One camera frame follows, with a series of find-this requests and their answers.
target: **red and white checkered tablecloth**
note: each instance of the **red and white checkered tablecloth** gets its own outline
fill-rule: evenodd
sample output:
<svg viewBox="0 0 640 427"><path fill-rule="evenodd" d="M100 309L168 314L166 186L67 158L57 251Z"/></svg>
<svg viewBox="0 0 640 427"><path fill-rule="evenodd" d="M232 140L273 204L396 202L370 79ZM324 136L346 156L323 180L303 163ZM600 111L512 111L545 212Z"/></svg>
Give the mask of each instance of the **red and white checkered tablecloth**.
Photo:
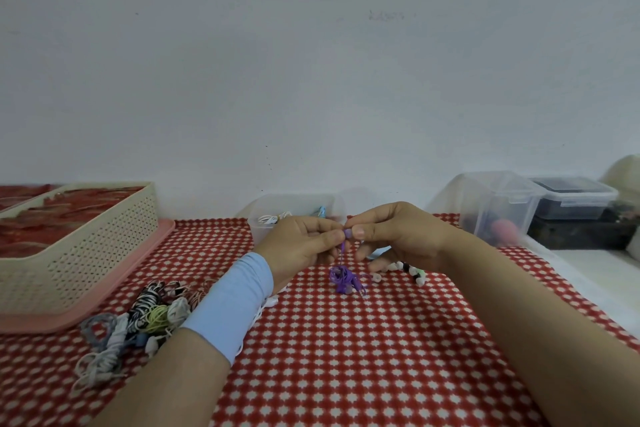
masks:
<svg viewBox="0 0 640 427"><path fill-rule="evenodd" d="M455 215L442 217L454 221ZM124 312L153 279L203 282L252 247L246 221L179 221L105 301ZM572 306L640 351L640 342L585 300L547 262L503 252ZM364 272L348 257L348 265ZM126 379L71 397L89 346L79 329L0 337L0 426L84 425ZM122 372L146 358L127 351ZM428 275L384 275L366 299L334 293L328 269L309 269L248 333L212 418L220 426L542 426L546 422L455 286Z"/></svg>

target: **left hand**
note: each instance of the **left hand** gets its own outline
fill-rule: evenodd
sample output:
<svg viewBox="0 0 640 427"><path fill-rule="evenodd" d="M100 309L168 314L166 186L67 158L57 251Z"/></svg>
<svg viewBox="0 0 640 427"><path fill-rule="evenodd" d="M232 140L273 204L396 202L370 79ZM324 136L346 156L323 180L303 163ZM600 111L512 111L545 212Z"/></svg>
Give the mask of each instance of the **left hand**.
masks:
<svg viewBox="0 0 640 427"><path fill-rule="evenodd" d="M344 242L342 225L315 216L289 216L253 249L269 264L273 293L278 293L295 274L316 264L332 264Z"/></svg>

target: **wall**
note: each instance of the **wall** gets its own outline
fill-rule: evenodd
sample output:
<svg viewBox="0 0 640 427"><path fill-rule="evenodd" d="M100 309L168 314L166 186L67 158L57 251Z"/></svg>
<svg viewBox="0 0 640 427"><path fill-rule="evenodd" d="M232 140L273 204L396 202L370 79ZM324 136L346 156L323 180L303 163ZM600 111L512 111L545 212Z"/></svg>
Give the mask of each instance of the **wall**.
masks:
<svg viewBox="0 0 640 427"><path fill-rule="evenodd" d="M640 147L639 0L0 0L3 181L424 206L463 171Z"/></svg>

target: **light blue arm sleeve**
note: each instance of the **light blue arm sleeve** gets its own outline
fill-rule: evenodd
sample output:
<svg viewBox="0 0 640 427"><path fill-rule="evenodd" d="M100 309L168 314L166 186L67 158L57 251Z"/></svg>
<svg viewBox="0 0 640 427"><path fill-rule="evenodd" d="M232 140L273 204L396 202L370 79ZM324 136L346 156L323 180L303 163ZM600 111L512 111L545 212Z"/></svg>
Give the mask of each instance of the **light blue arm sleeve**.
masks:
<svg viewBox="0 0 640 427"><path fill-rule="evenodd" d="M273 292L273 275L261 255L233 264L182 325L204 337L233 365L255 314Z"/></svg>

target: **beige plastic basket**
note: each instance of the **beige plastic basket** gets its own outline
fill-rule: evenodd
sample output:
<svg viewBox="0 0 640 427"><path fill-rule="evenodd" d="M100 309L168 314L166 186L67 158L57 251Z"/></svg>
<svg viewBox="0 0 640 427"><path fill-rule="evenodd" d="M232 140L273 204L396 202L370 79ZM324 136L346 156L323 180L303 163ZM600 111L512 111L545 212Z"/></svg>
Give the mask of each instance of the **beige plastic basket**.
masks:
<svg viewBox="0 0 640 427"><path fill-rule="evenodd" d="M41 194L0 213L40 206L73 189L144 186L68 236L23 259L0 259L0 314L61 314L158 228L156 189L150 182L76 183Z"/></svg>

